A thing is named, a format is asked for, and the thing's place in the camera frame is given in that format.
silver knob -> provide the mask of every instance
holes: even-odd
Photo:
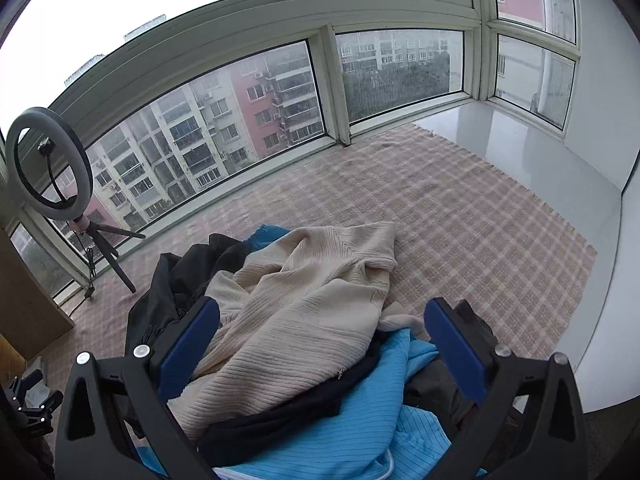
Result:
[[[149,352],[151,352],[151,348],[148,345],[138,345],[133,349],[133,355],[139,358],[148,356]]]
[[[498,357],[509,357],[511,355],[511,348],[504,343],[499,343],[494,347],[494,352]]]
[[[76,363],[78,363],[79,365],[83,365],[85,363],[88,363],[89,359],[91,359],[91,355],[89,354],[89,352],[80,352],[78,354],[78,357],[76,357]]]

apartment building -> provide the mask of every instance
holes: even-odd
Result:
[[[338,54],[344,72],[381,70],[390,64],[409,66],[427,63],[436,54],[447,52],[449,88],[457,91],[462,85],[462,35],[449,30],[405,29],[372,30],[336,36]]]

tripod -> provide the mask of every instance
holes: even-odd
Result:
[[[100,231],[105,233],[113,233],[122,236],[133,236],[134,238],[146,238],[145,235],[135,233],[133,231],[127,231],[126,229],[120,229],[119,227],[112,227],[105,224],[97,224],[92,220],[89,220],[86,216],[81,215],[75,220],[69,222],[71,228],[79,233],[85,233],[91,240],[94,241],[95,246],[100,249],[102,255],[107,259],[111,268],[116,271],[116,274],[129,288],[131,292],[136,291],[136,287],[131,283],[129,277],[124,273],[124,270],[119,266],[116,261],[118,257],[118,251],[106,240],[104,236],[100,234]]]

clothing pile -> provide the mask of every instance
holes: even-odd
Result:
[[[473,415],[437,348],[412,335],[422,321],[383,308],[394,235],[389,222],[262,226],[161,256],[129,314],[127,351],[200,296],[218,302],[220,326],[168,406],[221,478],[421,480]],[[149,448],[138,452],[163,474]]]

tripod leg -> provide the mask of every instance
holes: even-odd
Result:
[[[113,257],[113,252],[115,250],[113,249],[113,247],[111,247],[110,243],[108,243],[108,241],[105,240],[104,237],[98,232],[95,232],[92,235],[92,238],[94,239],[96,247],[100,249],[100,252],[107,259],[111,268],[116,271],[116,274],[120,277],[124,284],[127,285],[129,290],[131,292],[135,292],[136,287],[133,285],[133,283],[131,283],[129,277],[124,273],[124,270],[122,270],[122,268],[118,265],[117,261]]]
[[[126,229],[120,229],[119,227],[113,227],[111,225],[96,224],[95,228],[98,229],[98,231],[103,231],[105,233],[114,233],[114,234],[123,235],[123,236],[133,236],[134,238],[146,238],[146,235],[135,233],[133,231],[127,231]]]

